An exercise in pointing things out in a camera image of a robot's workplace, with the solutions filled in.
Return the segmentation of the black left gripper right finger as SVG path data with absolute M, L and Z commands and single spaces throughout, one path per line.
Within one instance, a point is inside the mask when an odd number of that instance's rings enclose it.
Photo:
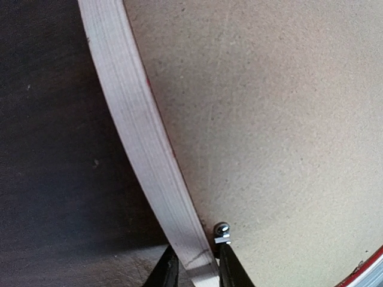
M 218 253 L 221 287 L 254 287 L 253 282 L 230 245 L 226 243 L 220 244 Z

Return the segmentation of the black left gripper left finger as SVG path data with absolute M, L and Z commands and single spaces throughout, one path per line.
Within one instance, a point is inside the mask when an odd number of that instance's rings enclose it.
M 145 287 L 177 287 L 179 260 L 171 246 L 168 246 L 145 282 Z

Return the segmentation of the brown backing board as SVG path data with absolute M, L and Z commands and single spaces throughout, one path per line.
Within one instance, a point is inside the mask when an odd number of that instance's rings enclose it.
M 335 286 L 382 246 L 381 1 L 126 1 L 206 232 L 256 286 Z

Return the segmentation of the pink wooden picture frame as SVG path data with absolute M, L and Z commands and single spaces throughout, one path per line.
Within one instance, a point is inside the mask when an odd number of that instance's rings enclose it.
M 141 188 L 195 286 L 220 286 L 206 232 L 174 153 L 141 57 L 126 1 L 80 1 L 99 82 Z M 382 258 L 382 246 L 335 286 L 349 286 Z

